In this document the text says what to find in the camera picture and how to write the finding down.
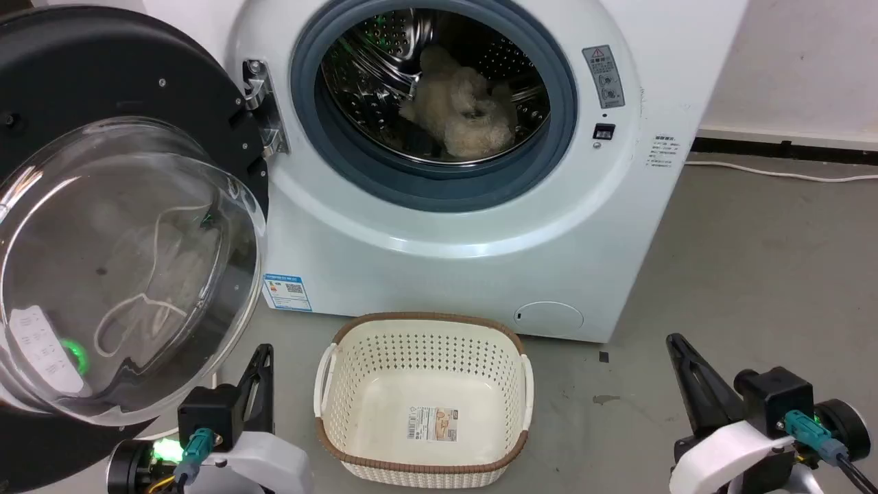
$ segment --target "gray floor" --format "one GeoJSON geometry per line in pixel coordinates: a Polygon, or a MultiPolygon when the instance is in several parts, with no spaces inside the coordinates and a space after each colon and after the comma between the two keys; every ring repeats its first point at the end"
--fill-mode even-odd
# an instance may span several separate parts
{"type": "MultiPolygon", "coordinates": [[[[692,159],[707,159],[692,156],[692,159]]],[[[713,155],[826,176],[871,167],[713,155]]],[[[687,167],[609,345],[526,338],[536,410],[522,455],[482,491],[664,492],[672,443],[689,433],[664,337],[682,332],[727,379],[783,365],[878,425],[878,181],[842,185],[687,167]],[[609,352],[609,363],[598,351],[609,352]]],[[[223,369],[253,348],[277,352],[277,434],[311,456],[319,493],[413,492],[361,481],[318,443],[313,373],[343,319],[262,305],[223,369]]],[[[152,430],[167,425],[165,419],[152,430]]],[[[103,465],[40,494],[99,492],[103,465]]],[[[878,458],[860,467],[878,479],[878,458]]],[[[854,492],[818,471],[827,492],[854,492]]]]}

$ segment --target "barcode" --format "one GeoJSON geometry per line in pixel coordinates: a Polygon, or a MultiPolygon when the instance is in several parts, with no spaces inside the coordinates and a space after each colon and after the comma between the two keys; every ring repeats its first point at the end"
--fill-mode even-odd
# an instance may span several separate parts
{"type": "Polygon", "coordinates": [[[411,439],[411,440],[414,439],[414,429],[415,429],[415,425],[417,424],[417,422],[418,422],[418,416],[414,413],[409,414],[409,416],[408,416],[408,435],[406,436],[407,439],[411,439]]]}

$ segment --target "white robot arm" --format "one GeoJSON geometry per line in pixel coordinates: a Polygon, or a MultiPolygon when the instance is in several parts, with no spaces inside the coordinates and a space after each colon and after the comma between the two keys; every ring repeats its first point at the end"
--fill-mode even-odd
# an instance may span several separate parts
{"type": "Polygon", "coordinates": [[[119,443],[109,494],[312,494],[307,454],[274,435],[273,360],[271,345],[259,345],[238,386],[190,392],[177,410],[182,456],[150,440],[119,443]]]}
{"type": "Polygon", "coordinates": [[[812,473],[820,461],[878,492],[852,465],[871,449],[853,407],[814,403],[811,384],[783,367],[742,371],[733,390],[681,335],[667,347],[693,431],[674,443],[671,494],[823,494],[812,473]]]}

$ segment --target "cable connector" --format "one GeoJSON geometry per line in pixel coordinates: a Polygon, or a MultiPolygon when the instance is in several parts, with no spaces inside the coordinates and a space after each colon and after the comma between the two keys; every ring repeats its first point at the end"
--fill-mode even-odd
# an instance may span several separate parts
{"type": "Polygon", "coordinates": [[[834,439],[826,427],[798,410],[788,411],[784,416],[784,429],[796,441],[817,451],[820,458],[833,467],[838,466],[840,454],[847,458],[847,446],[834,439]]]}
{"type": "Polygon", "coordinates": [[[183,459],[174,468],[174,478],[177,483],[189,485],[195,482],[195,477],[201,470],[201,463],[210,456],[215,441],[213,431],[201,428],[189,437],[189,444],[183,450],[183,459]]]}

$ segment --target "stuffed animal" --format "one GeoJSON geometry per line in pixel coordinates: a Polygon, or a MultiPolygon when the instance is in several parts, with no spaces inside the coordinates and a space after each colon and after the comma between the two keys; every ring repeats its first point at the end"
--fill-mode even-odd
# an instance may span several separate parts
{"type": "Polygon", "coordinates": [[[448,154],[480,159],[507,149],[515,141],[516,115],[512,91],[462,67],[445,48],[431,45],[421,52],[421,77],[414,98],[399,115],[426,130],[448,154]]]}

